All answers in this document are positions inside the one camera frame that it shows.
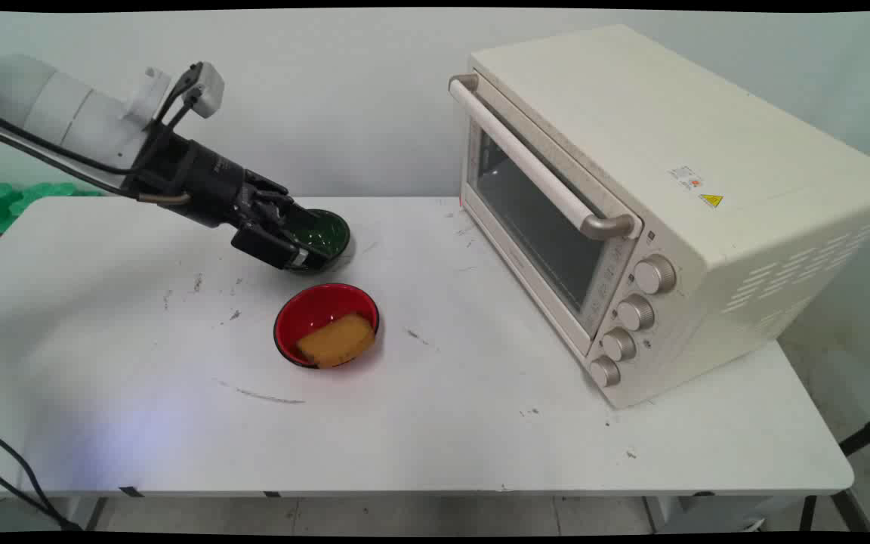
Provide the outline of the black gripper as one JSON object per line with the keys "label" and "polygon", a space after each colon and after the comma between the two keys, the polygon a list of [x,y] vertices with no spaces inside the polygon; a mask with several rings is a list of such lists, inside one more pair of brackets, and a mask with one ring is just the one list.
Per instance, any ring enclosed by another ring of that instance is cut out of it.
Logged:
{"label": "black gripper", "polygon": [[[165,209],[206,227],[237,227],[231,246],[276,269],[310,268],[300,234],[281,228],[307,226],[307,210],[289,190],[193,139],[176,133],[159,139],[152,158],[127,177],[127,187],[148,195],[187,195],[186,203]],[[253,221],[249,208],[277,227],[271,231]]]}

